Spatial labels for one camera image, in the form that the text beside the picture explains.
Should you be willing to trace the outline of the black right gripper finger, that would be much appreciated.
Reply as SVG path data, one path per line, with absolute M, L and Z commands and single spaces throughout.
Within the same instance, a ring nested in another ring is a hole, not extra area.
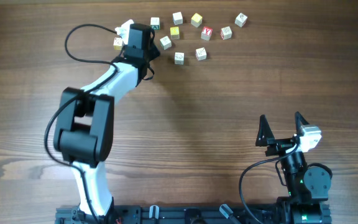
M 259 130 L 256 137 L 255 145 L 259 147 L 269 146 L 275 143 L 275 137 L 266 119 L 262 114 L 259 119 Z
M 299 111 L 297 111 L 295 113 L 295 127 L 296 127 L 296 133 L 300 134 L 301 131 L 301 126 L 302 125 L 309 125 L 309 122 L 307 122 L 306 119 L 304 119 L 304 117 L 301 115 L 301 113 Z

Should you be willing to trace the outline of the white block green N side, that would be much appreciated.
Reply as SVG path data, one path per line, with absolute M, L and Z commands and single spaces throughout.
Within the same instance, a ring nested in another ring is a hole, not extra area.
M 172 41 L 168 36 L 165 36 L 160 39 L 160 45 L 164 50 L 167 50 L 172 46 Z

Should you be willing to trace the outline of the white block with 9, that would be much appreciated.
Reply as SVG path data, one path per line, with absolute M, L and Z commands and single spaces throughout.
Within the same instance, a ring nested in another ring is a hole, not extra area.
M 196 49 L 197 60 L 205 60 L 206 57 L 207 57 L 207 53 L 204 47 Z

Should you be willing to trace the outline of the white block red U side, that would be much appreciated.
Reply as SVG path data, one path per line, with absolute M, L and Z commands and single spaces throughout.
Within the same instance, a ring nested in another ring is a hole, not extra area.
M 223 28 L 221 29 L 220 35 L 221 35 L 222 40 L 230 39 L 230 38 L 232 37 L 232 30 L 231 30 L 231 28 L 230 28 L 229 26 L 223 27 Z

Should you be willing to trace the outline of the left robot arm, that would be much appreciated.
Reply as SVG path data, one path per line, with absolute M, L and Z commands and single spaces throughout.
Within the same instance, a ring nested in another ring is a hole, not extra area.
M 114 107 L 141 81 L 148 80 L 150 62 L 160 56 L 150 26 L 128 21 L 114 33 L 124 45 L 119 55 L 107 61 L 109 70 L 80 89 L 66 88 L 60 107 L 51 117 L 47 138 L 55 126 L 53 146 L 60 162 L 73 170 L 80 193 L 78 213 L 83 222 L 105 222 L 114 212 L 114 199 L 108 189 L 105 160 L 113 142 Z

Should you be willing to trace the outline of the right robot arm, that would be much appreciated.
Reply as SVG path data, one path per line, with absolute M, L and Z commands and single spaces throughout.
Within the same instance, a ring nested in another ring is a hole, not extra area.
M 291 138 L 277 139 L 265 115 L 260 116 L 256 146 L 267 147 L 265 155 L 278 156 L 281 168 L 281 184 L 288 190 L 287 197 L 279 197 L 273 215 L 275 223 L 332 222 L 328 200 L 331 188 L 332 170 L 320 163 L 307 163 L 305 153 L 314 149 L 322 138 L 316 125 L 310 124 L 299 113 L 295 113 L 296 133 Z

